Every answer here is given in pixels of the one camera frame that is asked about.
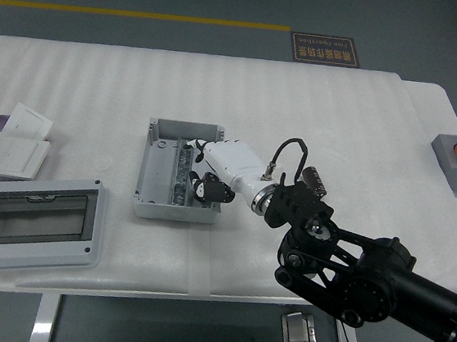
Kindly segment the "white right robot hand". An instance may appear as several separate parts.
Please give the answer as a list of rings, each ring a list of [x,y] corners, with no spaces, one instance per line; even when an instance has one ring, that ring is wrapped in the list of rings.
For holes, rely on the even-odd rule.
[[[266,166],[253,151],[242,141],[212,141],[192,139],[183,144],[186,149],[198,149],[196,162],[205,160],[235,194],[242,194],[251,210],[264,215],[276,188],[272,178],[275,164]]]

